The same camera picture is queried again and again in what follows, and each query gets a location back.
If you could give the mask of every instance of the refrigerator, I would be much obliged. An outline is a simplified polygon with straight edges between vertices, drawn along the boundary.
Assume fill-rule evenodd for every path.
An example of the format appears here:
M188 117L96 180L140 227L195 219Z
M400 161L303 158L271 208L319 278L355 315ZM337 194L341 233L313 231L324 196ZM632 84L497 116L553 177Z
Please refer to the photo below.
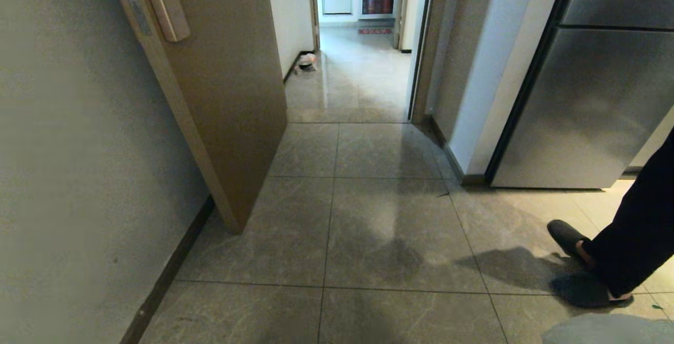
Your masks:
M674 105L674 0L558 0L492 186L608 188Z

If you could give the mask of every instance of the slipper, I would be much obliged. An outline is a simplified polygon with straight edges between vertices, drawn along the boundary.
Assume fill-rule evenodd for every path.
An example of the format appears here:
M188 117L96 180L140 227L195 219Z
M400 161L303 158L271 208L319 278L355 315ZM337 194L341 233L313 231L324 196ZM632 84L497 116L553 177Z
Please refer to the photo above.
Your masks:
M575 228L571 227L565 221L554 220L549 222L547 227L550 236L552 236L554 241L562 248L564 253L580 262L580 264L584 266L587 265L585 260L583 260L576 251L576 243L580 240L590 241L590 239L580 234L580 232L576 231Z
M562 299L580 308L623 308L634 302L634 296L619 301L610 300L609 289L587 272L578 272L553 279L550 287Z

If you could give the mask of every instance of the open door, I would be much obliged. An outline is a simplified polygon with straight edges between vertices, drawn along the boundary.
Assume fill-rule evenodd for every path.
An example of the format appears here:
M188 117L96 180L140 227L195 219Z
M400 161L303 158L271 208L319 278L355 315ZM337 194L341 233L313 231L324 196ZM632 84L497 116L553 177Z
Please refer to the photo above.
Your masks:
M226 226L241 233L286 127L270 0L120 1Z

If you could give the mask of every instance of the door handle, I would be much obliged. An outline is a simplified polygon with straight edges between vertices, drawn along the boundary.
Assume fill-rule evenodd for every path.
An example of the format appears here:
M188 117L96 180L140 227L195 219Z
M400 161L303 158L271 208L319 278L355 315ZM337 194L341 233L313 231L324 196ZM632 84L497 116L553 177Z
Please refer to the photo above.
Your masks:
M190 36L190 26L187 24L180 0L150 1L167 41L178 42Z

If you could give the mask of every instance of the red mat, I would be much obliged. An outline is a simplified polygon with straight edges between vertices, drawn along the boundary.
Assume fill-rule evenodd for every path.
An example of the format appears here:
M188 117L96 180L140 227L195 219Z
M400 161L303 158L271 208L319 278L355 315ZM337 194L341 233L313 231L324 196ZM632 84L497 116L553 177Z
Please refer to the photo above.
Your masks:
M393 31L388 28L378 28L378 29L363 29L358 30L359 34L392 34Z

